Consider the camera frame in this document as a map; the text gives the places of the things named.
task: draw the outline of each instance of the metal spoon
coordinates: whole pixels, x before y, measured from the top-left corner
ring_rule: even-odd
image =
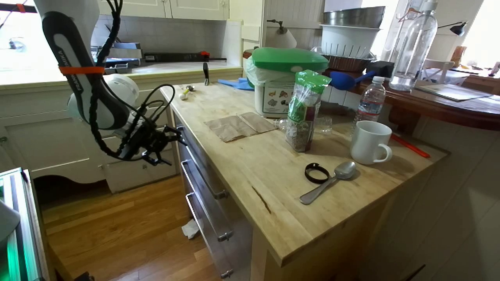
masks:
[[[300,202],[304,205],[309,205],[311,204],[320,194],[327,189],[328,186],[330,186],[332,183],[334,183],[337,179],[338,180],[348,180],[354,176],[354,173],[356,172],[356,164],[353,161],[348,161],[341,163],[335,168],[335,174],[330,177],[328,180],[326,180],[323,184],[320,186],[316,187],[315,189],[307,192],[306,194],[302,195],[299,199]]]

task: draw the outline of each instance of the green plastic bag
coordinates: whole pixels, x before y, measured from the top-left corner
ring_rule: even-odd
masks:
[[[331,78],[312,70],[295,74],[293,97],[288,105],[286,122],[286,141],[297,152],[311,149],[314,133],[314,120],[321,105],[321,94],[332,81]]]

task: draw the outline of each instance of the tile backsplash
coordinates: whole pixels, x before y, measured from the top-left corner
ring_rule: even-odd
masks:
[[[100,15],[91,45],[102,46],[108,38],[113,19]],[[206,51],[220,58],[225,20],[192,20],[122,16],[118,38],[122,42],[139,42],[143,52],[197,53]]]

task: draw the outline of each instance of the wooden floor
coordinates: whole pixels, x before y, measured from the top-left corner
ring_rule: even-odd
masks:
[[[189,218],[180,176],[44,209],[48,240],[72,277],[97,281],[220,280]]]

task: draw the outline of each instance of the large plastic bottle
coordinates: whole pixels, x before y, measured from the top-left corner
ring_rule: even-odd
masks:
[[[438,6],[436,1],[425,2],[421,9],[422,15],[408,26],[389,82],[394,90],[410,91],[417,82],[438,31],[438,22],[434,18]]]
[[[375,76],[372,83],[364,90],[352,124],[353,131],[358,121],[377,121],[379,119],[386,98],[386,88],[382,85],[384,81],[385,77]]]

